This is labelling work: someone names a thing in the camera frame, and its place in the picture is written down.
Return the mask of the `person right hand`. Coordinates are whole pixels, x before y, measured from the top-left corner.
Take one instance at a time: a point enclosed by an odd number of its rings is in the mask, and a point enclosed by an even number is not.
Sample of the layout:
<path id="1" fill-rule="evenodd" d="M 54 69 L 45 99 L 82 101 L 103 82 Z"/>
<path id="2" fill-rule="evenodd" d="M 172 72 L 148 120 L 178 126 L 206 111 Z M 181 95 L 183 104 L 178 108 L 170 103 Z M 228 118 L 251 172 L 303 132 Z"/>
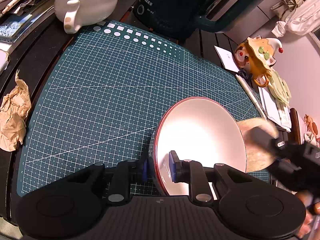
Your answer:
<path id="1" fill-rule="evenodd" d="M 306 207 L 306 216 L 305 216 L 303 225 L 301 226 L 299 232 L 297 233 L 297 237 L 302 238 L 311 231 L 311 223 L 313 221 L 313 215 L 314 214 L 319 215 L 319 202 L 313 205 L 312 207 L 313 211 L 310 212 L 307 209 L 307 207 L 311 205 L 313 200 L 313 195 L 308 191 L 301 191 L 301 192 L 297 192 L 295 196 L 298 199 L 300 199 Z"/>

